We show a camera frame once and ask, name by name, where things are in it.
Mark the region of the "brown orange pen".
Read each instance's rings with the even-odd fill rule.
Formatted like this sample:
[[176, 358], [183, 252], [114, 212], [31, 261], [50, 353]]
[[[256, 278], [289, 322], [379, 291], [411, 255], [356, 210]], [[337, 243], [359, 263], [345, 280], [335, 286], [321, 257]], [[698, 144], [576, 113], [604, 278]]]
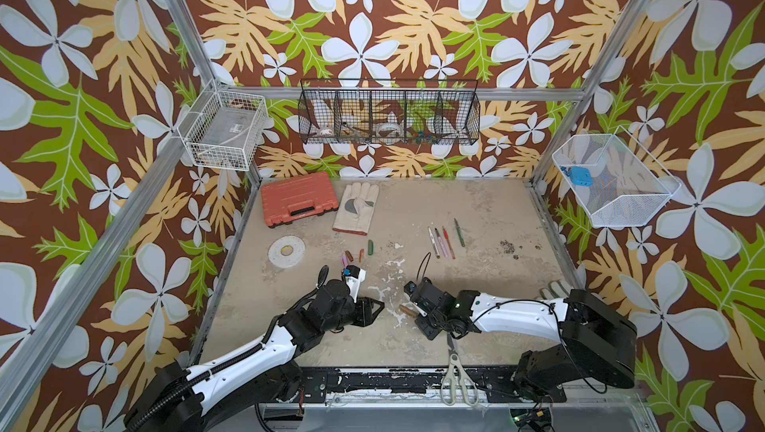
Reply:
[[398, 307], [398, 310], [402, 312], [403, 314], [410, 316], [411, 318], [417, 318], [418, 316], [420, 316], [420, 313], [417, 310], [408, 308], [407, 306], [404, 306], [403, 304]]

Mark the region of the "brown white marker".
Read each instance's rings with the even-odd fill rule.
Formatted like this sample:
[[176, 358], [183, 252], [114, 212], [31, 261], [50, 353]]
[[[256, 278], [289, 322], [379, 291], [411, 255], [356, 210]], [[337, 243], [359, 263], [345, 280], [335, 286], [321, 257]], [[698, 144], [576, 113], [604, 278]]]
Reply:
[[432, 243], [432, 248], [434, 251], [434, 254], [437, 259], [440, 259], [440, 249], [439, 244], [436, 241], [436, 237], [434, 235], [434, 231], [432, 231], [432, 228], [428, 227], [428, 236], [430, 237], [430, 242]]

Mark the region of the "pink pen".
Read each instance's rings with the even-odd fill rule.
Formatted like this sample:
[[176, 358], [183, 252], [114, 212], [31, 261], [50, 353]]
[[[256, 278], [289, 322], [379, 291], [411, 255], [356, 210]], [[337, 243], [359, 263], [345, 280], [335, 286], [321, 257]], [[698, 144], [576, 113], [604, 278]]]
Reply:
[[446, 246], [446, 242], [444, 242], [444, 238], [442, 238], [442, 236], [440, 235], [440, 232], [438, 231], [438, 228], [433, 228], [433, 229], [434, 229], [434, 234], [435, 234], [435, 237], [436, 237], [436, 244], [438, 244], [438, 248], [440, 250], [440, 254], [444, 258], [449, 259], [450, 255], [449, 255], [448, 247]]

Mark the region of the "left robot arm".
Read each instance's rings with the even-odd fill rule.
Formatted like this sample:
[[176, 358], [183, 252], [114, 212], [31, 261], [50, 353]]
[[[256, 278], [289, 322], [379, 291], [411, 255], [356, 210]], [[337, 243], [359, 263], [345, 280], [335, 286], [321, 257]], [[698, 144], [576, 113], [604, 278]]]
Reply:
[[253, 342], [209, 362], [162, 368], [124, 417], [127, 431], [204, 431], [231, 415], [239, 399], [257, 402], [292, 396], [301, 377], [294, 364], [327, 332], [373, 324], [386, 304], [358, 294], [360, 278], [344, 276], [317, 286], [272, 318]]

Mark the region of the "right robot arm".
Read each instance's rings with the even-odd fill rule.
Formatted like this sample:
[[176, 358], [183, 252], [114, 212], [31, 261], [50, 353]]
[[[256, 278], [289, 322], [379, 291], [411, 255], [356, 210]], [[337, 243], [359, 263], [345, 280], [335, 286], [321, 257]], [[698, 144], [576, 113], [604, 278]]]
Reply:
[[455, 297], [428, 278], [409, 282], [416, 325], [428, 340], [446, 332], [453, 340], [468, 334], [510, 332], [555, 342], [547, 350], [522, 354], [510, 378], [511, 393], [526, 400], [564, 401], [560, 387], [593, 379], [608, 389], [636, 384], [637, 327], [585, 290], [565, 298], [500, 298], [473, 290]]

